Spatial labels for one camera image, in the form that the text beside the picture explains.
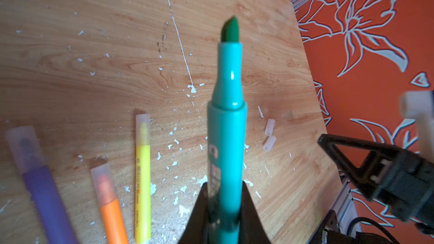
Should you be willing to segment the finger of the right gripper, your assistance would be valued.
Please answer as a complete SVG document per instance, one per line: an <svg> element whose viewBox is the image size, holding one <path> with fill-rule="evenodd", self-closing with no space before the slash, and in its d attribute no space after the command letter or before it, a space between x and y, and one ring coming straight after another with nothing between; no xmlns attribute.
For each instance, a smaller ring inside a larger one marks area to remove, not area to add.
<svg viewBox="0 0 434 244"><path fill-rule="evenodd" d="M322 134L318 143L368 201L402 221L434 222L434 165L398 146Z"/></svg>

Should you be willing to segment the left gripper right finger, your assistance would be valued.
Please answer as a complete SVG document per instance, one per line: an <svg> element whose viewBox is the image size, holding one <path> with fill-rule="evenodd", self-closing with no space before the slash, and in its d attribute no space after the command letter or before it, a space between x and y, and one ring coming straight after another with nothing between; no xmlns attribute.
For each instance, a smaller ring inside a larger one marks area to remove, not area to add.
<svg viewBox="0 0 434 244"><path fill-rule="evenodd" d="M240 243L270 244L270 240L262 226L258 212L250 196L247 184L243 181L240 210Z"/></svg>

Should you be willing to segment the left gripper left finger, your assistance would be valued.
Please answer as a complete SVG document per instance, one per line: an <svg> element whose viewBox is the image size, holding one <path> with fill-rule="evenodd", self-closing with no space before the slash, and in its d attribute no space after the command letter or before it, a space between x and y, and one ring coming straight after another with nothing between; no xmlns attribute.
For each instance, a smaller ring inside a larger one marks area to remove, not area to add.
<svg viewBox="0 0 434 244"><path fill-rule="evenodd" d="M208 183L204 183L178 244L207 244L208 223Z"/></svg>

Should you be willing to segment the yellow highlighter pen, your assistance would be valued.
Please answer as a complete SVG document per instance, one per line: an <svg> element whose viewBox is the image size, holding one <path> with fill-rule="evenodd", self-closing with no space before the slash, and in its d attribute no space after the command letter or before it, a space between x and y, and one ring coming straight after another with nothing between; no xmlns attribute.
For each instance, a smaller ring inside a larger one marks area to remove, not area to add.
<svg viewBox="0 0 434 244"><path fill-rule="evenodd" d="M134 242L147 244L151 238L150 116L136 116Z"/></svg>

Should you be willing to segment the orange highlighter pen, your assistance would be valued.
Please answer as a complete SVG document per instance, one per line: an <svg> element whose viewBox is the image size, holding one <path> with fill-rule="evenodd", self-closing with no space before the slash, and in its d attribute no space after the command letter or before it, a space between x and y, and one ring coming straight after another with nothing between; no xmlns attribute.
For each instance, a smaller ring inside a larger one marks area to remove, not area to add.
<svg viewBox="0 0 434 244"><path fill-rule="evenodd" d="M90 170L108 244L128 244L118 196L108 163Z"/></svg>

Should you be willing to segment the clear pen cap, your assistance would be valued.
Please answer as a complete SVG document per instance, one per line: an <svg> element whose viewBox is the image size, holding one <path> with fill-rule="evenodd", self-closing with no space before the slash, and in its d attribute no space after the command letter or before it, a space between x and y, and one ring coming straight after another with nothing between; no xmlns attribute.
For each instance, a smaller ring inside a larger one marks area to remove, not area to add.
<svg viewBox="0 0 434 244"><path fill-rule="evenodd" d="M272 136L274 126L275 126L275 120L274 119L268 119L265 130L264 130L264 133L266 136Z"/></svg>
<svg viewBox="0 0 434 244"><path fill-rule="evenodd" d="M264 145L263 145L264 151L267 152L267 153L270 152L271 149L273 148L275 142L276 142L276 137L275 136L273 136L273 135L268 136L267 139L266 139L266 141L265 141L265 143L264 143Z"/></svg>

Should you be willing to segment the green highlighter pen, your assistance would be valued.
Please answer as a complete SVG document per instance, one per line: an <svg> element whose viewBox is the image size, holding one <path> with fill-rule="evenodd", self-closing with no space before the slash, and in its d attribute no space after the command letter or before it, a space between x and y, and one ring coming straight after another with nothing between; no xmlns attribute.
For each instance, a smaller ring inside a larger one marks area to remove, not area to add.
<svg viewBox="0 0 434 244"><path fill-rule="evenodd" d="M248 106L241 82L243 45L235 16L223 25L217 81L208 103L208 242L239 241Z"/></svg>

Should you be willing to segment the purple highlighter pen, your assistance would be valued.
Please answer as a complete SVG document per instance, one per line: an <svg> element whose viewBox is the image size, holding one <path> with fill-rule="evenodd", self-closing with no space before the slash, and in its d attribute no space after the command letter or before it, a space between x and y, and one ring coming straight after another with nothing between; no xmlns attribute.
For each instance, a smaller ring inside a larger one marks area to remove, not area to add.
<svg viewBox="0 0 434 244"><path fill-rule="evenodd" d="M78 243L34 127L12 128L5 135L16 167L35 203L48 242Z"/></svg>

